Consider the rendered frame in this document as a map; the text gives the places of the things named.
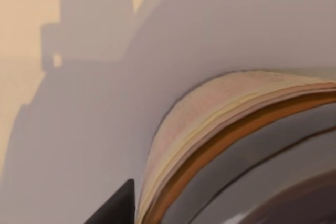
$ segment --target white surface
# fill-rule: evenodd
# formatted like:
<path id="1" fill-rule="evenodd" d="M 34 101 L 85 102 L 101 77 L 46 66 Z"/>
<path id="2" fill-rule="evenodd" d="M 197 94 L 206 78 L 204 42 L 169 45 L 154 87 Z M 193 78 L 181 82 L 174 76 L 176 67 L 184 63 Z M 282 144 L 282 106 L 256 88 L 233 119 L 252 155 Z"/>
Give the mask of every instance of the white surface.
<path id="1" fill-rule="evenodd" d="M 336 0 L 144 0 L 131 12 L 128 0 L 60 0 L 60 22 L 43 25 L 45 76 L 11 131 L 1 223 L 82 223 L 130 177 L 138 193 L 160 119 L 206 78 L 336 67 Z"/>

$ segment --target beige wall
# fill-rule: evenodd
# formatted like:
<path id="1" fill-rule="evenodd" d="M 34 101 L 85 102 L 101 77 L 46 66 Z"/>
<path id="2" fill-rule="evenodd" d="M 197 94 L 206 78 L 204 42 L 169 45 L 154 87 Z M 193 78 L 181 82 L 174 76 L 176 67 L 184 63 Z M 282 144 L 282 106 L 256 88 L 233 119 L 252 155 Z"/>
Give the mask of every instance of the beige wall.
<path id="1" fill-rule="evenodd" d="M 0 222 L 81 223 L 126 178 L 138 192 L 158 121 L 214 74 L 336 77 L 335 4 L 0 0 Z"/>

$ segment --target black object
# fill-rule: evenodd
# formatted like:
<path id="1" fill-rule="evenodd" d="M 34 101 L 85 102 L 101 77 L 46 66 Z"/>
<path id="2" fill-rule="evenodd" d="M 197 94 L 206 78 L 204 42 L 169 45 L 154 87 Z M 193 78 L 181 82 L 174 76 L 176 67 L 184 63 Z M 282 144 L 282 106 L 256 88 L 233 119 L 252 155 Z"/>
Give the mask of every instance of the black object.
<path id="1" fill-rule="evenodd" d="M 129 179 L 84 224 L 134 224 L 134 215 L 134 179 Z"/>

